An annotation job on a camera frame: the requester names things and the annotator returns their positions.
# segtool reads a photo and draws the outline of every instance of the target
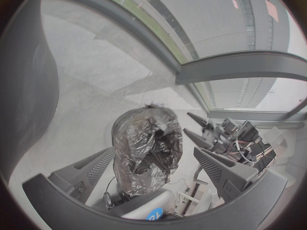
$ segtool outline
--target floor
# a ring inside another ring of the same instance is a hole
[[[59,75],[59,101],[43,137],[18,163],[9,182],[14,197],[41,229],[50,229],[24,194],[21,184],[111,146],[115,119],[129,109],[163,103],[182,128],[199,131],[186,112],[205,112],[175,74],[135,37],[102,14],[68,0],[42,0],[42,21]],[[186,189],[196,166],[194,144],[183,134],[183,156],[167,188]],[[108,167],[87,201],[103,196],[113,177]]]

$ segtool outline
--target concrete floor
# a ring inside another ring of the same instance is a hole
[[[203,117],[205,112],[185,86],[175,84],[175,74],[159,58],[102,14],[68,0],[42,0],[41,11],[58,67],[59,101],[47,132],[20,160],[9,188],[33,221],[50,229],[24,194],[24,181],[111,146],[111,126],[129,109],[163,103],[174,110],[182,128],[199,132],[186,112]],[[166,186],[173,192],[185,190],[180,179],[188,182],[197,166],[193,147],[183,134],[183,156]],[[112,177],[109,166],[87,205],[103,196]]]

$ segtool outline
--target crumpled plastic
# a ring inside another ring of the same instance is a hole
[[[182,132],[175,113],[157,105],[130,111],[116,134],[114,172],[130,196],[153,192],[170,182],[182,156]]]

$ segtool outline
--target blue circular logo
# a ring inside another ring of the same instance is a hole
[[[149,213],[146,220],[158,220],[159,218],[161,218],[162,214],[163,214],[163,209],[156,208],[152,212]]]

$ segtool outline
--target trash bin liner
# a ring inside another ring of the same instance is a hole
[[[112,132],[114,172],[124,193],[144,195],[170,182],[182,156],[181,128],[172,110],[152,104],[128,111]]]

